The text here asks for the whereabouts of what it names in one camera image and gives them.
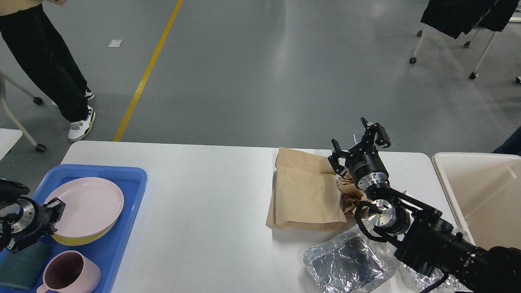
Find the aluminum foil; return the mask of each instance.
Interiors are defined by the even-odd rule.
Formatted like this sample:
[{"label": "aluminum foil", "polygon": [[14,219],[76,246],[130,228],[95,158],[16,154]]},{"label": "aluminum foil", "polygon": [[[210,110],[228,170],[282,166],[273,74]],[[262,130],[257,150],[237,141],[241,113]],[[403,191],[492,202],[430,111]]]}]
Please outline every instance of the aluminum foil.
[{"label": "aluminum foil", "polygon": [[[469,241],[468,234],[465,230],[462,230],[460,228],[454,229],[452,231],[453,234],[456,234],[457,232],[463,233],[463,239]],[[439,269],[434,269],[434,272],[430,277],[427,277],[425,275],[417,273],[412,268],[408,267],[407,265],[401,263],[399,266],[400,274],[402,275],[403,283],[410,289],[414,291],[422,291],[423,289],[427,288],[437,280],[441,279],[443,277],[443,272]],[[434,289],[433,293],[453,293],[455,291],[459,290],[468,290],[467,287],[463,286],[456,277],[453,275],[449,275],[449,278],[440,286],[438,286],[436,289]]]},{"label": "aluminum foil", "polygon": [[[366,227],[372,231],[371,224]],[[328,242],[307,249],[304,264],[322,292],[371,292],[396,272],[399,261],[391,249],[387,243],[367,239],[354,226]]]}]

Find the leg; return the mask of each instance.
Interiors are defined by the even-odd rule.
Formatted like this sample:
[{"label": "leg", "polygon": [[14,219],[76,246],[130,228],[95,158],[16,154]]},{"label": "leg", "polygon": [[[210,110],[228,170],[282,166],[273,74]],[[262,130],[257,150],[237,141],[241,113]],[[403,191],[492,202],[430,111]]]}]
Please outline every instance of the leg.
[{"label": "leg", "polygon": [[416,33],[416,36],[417,36],[418,38],[421,37],[421,35],[423,34],[423,31],[425,30],[426,27],[427,27],[427,25],[424,25],[424,26],[421,28],[421,30],[419,30],[419,31]]},{"label": "leg", "polygon": [[472,41],[473,41],[474,38],[478,35],[479,31],[480,31],[480,30],[477,29],[477,30],[476,30],[476,33],[472,36],[472,38],[470,39],[470,41],[465,42],[465,44],[463,45],[465,48],[470,47],[470,44],[472,44]]},{"label": "leg", "polygon": [[16,119],[16,117],[11,113],[9,110],[9,107],[7,107],[7,102],[5,101],[5,80],[3,77],[0,77],[0,104],[4,108],[5,114],[7,114],[7,117],[11,119],[11,121],[20,129],[23,133],[23,135],[29,140],[29,142],[33,145],[33,147],[37,146],[38,144],[36,141],[32,138],[32,136],[27,132],[25,127]]},{"label": "leg", "polygon": [[72,58],[67,44],[65,43],[64,39],[61,37],[59,32],[54,28],[53,24],[43,11],[43,8],[39,9],[39,13],[41,13],[42,17],[42,26],[43,31],[45,33],[45,38],[51,45],[56,59],[58,59],[58,62],[61,64],[61,66],[69,73],[71,78],[74,80],[76,86],[80,90],[80,93],[82,95],[85,95],[87,81],[81,74],[81,71],[78,68],[78,65],[76,65],[74,58]]},{"label": "leg", "polygon": [[25,89],[21,84],[17,83],[14,79],[12,79],[11,77],[9,77],[7,74],[5,74],[4,72],[2,72],[0,70],[0,78],[4,78],[5,80],[9,81],[10,83],[12,83],[14,86],[16,86],[18,89],[20,89],[20,91],[26,93],[28,96],[30,97],[35,97],[35,95],[33,95],[30,91],[28,91],[27,89]]},{"label": "leg", "polygon": [[521,153],[521,127],[497,149],[493,151],[494,154],[510,154],[516,155]]},{"label": "leg", "polygon": [[418,51],[421,47],[421,43],[423,42],[423,39],[425,37],[425,28],[426,26],[424,26],[423,33],[421,34],[420,40],[418,41],[418,46],[416,46],[416,49],[414,50],[413,56],[411,57],[411,59],[409,59],[410,64],[416,63],[416,54],[418,54]]},{"label": "leg", "polygon": [[483,59],[485,58],[485,55],[488,52],[488,49],[490,49],[490,46],[492,45],[492,42],[494,41],[495,35],[497,35],[498,32],[493,32],[492,36],[490,37],[489,42],[487,43],[487,46],[485,47],[485,50],[483,50],[483,53],[481,54],[481,57],[479,58],[478,64],[476,64],[476,67],[474,68],[474,71],[470,74],[470,79],[475,79],[478,76],[478,68],[481,65],[481,62],[483,62]]},{"label": "leg", "polygon": [[87,101],[58,62],[45,37],[41,5],[0,17],[0,31],[16,61],[29,78],[60,108],[70,122],[87,117]]}]

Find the white table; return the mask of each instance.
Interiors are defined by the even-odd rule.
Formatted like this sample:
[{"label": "white table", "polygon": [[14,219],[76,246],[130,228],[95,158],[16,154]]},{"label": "white table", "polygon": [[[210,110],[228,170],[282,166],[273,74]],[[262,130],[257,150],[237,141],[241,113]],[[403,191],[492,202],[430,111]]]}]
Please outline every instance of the white table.
[{"label": "white table", "polygon": [[9,150],[21,137],[21,130],[0,128],[0,160],[9,152]]},{"label": "white table", "polygon": [[[328,150],[306,150],[327,156]],[[305,249],[338,234],[265,226],[278,149],[80,141],[62,164],[133,166],[148,184],[113,293],[319,293]],[[424,154],[381,152],[391,186],[455,223]],[[412,292],[399,272],[374,292]]]}]

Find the person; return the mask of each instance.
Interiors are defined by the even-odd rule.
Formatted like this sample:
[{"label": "person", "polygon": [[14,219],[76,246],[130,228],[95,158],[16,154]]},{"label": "person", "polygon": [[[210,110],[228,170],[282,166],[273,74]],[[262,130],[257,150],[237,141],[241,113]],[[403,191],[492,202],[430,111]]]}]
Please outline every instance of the person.
[{"label": "person", "polygon": [[492,153],[521,156],[521,127],[514,131],[514,133]]},{"label": "person", "polygon": [[[63,5],[67,0],[48,0]],[[87,87],[67,44],[43,11],[43,0],[0,0],[0,32],[20,67],[59,107],[69,140],[89,134],[96,117]]]}]

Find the white paper scrap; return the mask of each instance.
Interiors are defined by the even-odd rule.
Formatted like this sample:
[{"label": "white paper scrap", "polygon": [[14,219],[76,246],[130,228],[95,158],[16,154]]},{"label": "white paper scrap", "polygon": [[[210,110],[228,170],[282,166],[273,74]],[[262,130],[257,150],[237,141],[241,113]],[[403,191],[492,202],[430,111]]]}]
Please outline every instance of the white paper scrap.
[{"label": "white paper scrap", "polygon": [[120,47],[123,40],[111,40],[109,43],[109,47]]}]

